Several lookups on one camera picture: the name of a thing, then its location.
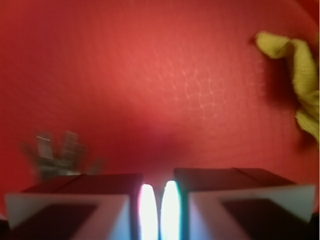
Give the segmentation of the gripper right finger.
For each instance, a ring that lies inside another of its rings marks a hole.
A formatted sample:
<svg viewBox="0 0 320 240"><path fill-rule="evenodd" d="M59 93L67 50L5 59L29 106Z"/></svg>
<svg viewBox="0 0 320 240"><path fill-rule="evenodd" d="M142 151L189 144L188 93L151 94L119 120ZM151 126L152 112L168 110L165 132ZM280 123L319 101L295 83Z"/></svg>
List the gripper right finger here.
<svg viewBox="0 0 320 240"><path fill-rule="evenodd" d="M316 187L261 168L176 168L160 209L163 240L314 240Z"/></svg>

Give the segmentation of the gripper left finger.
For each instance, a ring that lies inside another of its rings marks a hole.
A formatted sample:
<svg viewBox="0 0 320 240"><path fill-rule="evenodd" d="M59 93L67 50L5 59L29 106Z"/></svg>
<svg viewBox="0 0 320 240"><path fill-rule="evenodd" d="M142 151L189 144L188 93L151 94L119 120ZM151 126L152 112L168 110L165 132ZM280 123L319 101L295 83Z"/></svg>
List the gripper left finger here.
<svg viewBox="0 0 320 240"><path fill-rule="evenodd" d="M154 190L140 173L58 176L4 197L6 240L156 240Z"/></svg>

